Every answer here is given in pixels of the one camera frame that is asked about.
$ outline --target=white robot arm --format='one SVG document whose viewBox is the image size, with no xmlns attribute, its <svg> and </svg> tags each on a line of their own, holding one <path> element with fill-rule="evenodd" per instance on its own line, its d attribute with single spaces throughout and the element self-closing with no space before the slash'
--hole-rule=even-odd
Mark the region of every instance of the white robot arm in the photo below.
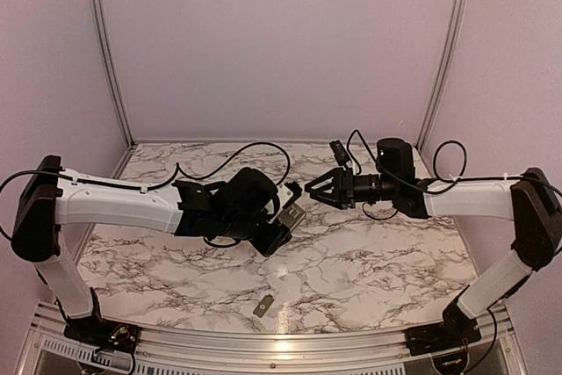
<svg viewBox="0 0 562 375">
<path fill-rule="evenodd" d="M 406 331 L 413 356 L 479 341 L 476 318 L 515 293 L 558 253 L 562 207 L 540 169 L 528 169 L 517 177 L 464 179 L 454 185 L 420 180 L 415 178 L 411 145 L 387 138 L 377 144 L 378 159 L 373 157 L 380 174 L 354 175 L 341 142 L 330 145 L 341 167 L 305 185 L 312 199 L 340 209 L 355 207 L 356 202 L 387 200 L 415 219 L 470 215 L 515 223 L 511 250 L 445 308 L 443 322 Z"/>
<path fill-rule="evenodd" d="M 256 169 L 241 169 L 228 182 L 184 180 L 150 186 L 93 177 L 45 157 L 21 194 L 11 246 L 35 265 L 67 320 L 65 335 L 98 347 L 133 352 L 138 327 L 102 318 L 97 296 L 68 253 L 61 226 L 96 223 L 145 227 L 176 236 L 249 241 L 263 256 L 287 243 L 305 212 L 296 183 L 276 186 Z"/>
</svg>

